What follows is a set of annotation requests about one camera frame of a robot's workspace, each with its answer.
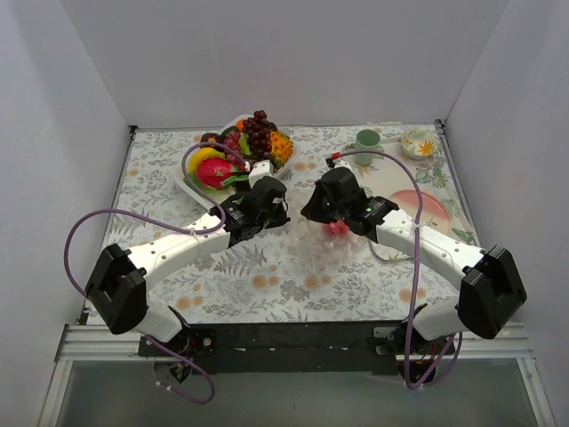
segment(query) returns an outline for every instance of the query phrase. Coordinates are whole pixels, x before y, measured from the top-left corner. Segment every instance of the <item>white wall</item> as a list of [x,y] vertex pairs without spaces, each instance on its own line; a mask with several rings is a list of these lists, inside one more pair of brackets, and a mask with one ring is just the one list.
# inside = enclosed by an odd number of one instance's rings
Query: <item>white wall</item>
[[447,117],[507,0],[62,0],[129,124]]
[[[65,322],[81,298],[62,267],[83,213],[108,206],[128,128],[57,0],[0,0],[0,419],[37,422]],[[104,220],[79,231],[86,281]]]
[[557,419],[569,425],[569,3],[509,2],[448,119],[484,245],[512,250],[521,318]]

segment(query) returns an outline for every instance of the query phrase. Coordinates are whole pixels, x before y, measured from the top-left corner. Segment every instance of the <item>white plate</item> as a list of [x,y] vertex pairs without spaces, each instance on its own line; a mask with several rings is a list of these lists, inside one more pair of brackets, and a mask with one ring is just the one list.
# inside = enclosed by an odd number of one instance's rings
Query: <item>white plate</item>
[[[249,117],[252,117],[252,115],[243,114],[242,116],[235,118],[230,123],[223,126],[220,130],[220,133],[222,133],[228,127],[235,126],[239,120],[241,120],[243,118],[249,118]],[[194,156],[195,153],[196,152],[194,151],[188,156],[188,159],[186,162],[186,167],[188,167],[188,163],[189,163],[190,159],[192,158],[192,156]],[[283,165],[283,167],[281,167],[277,173],[274,173],[273,176],[275,176],[275,178],[277,178],[277,179],[279,179],[281,176],[283,176],[291,168],[293,161],[296,160],[296,158],[298,157],[298,154],[299,154],[298,148],[296,145],[294,145],[293,146],[293,155],[291,156],[291,158],[289,158],[288,161]],[[172,179],[174,180],[174,182],[176,182],[176,184],[178,184],[178,187],[180,187],[182,190],[184,190],[184,192],[186,192],[190,197],[192,197],[194,200],[196,200],[196,202],[199,203],[201,206],[203,206],[205,209],[210,209],[213,207],[212,203],[210,203],[208,200],[206,200],[205,198],[200,196],[197,192],[192,190],[189,187],[189,185],[186,184],[186,182],[184,182],[184,173],[181,171],[181,157],[180,157],[180,161],[176,165],[174,165],[172,167],[172,169],[170,169],[170,175],[172,176]],[[210,196],[217,203],[221,203],[222,201],[224,201],[229,196],[235,194],[235,190],[233,189],[233,186],[228,186],[225,189],[208,189],[206,192],[207,192],[207,195]]]

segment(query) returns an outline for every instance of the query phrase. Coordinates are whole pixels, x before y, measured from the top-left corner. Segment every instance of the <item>green cup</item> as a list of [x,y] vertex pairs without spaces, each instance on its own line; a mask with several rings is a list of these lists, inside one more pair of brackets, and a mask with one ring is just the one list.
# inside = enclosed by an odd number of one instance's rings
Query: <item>green cup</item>
[[[357,133],[354,149],[378,149],[380,135],[372,129],[364,129]],[[375,159],[375,154],[355,154],[354,159],[360,166],[369,166]]]

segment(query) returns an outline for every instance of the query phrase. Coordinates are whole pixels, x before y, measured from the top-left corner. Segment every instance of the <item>cable tie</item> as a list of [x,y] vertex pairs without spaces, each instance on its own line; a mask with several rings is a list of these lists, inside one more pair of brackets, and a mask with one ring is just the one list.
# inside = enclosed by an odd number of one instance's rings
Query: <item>cable tie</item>
[[428,227],[429,225],[426,222],[415,222],[411,223],[411,232],[415,232],[416,229],[422,229],[423,227]]

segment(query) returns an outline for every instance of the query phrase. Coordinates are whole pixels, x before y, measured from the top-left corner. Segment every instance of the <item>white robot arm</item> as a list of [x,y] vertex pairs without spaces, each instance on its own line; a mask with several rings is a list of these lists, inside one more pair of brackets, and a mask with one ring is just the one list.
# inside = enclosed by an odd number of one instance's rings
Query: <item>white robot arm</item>
[[[311,221],[343,220],[357,235],[414,257],[415,223],[405,211],[383,197],[367,197],[345,161],[327,159],[332,170],[316,182],[302,215]],[[486,251],[421,227],[421,263],[448,280],[458,297],[417,307],[412,347],[421,348],[441,336],[470,331],[492,339],[527,299],[511,253],[495,246]],[[402,349],[404,330],[391,334],[390,344]]]
[[[103,250],[85,292],[113,334],[138,331],[170,342],[185,322],[174,309],[149,299],[147,291],[202,256],[221,252],[263,229],[289,221],[284,205],[286,187],[272,177],[269,161],[255,164],[249,183],[250,191],[221,204],[227,220],[212,233],[171,234],[126,250],[116,244]],[[220,222],[219,215],[214,207],[187,229],[210,229]]]
[[[315,222],[343,220],[357,235],[413,256],[414,220],[383,197],[367,197],[346,162],[329,159],[328,165],[333,169],[316,182],[301,214]],[[221,204],[227,221],[213,233],[174,234],[127,250],[112,245],[102,252],[85,291],[113,334],[134,330],[155,336],[171,349],[183,348],[184,343],[176,340],[189,326],[175,309],[149,300],[147,291],[201,256],[287,223],[286,187],[271,172],[265,162],[255,165],[250,174],[252,189]],[[218,215],[213,208],[188,228],[209,229],[219,223]],[[467,330],[494,338],[526,300],[511,254],[498,246],[486,252],[423,226],[421,262],[451,282],[460,296],[415,310],[415,349]],[[397,349],[403,348],[403,325],[405,321],[391,338]]]

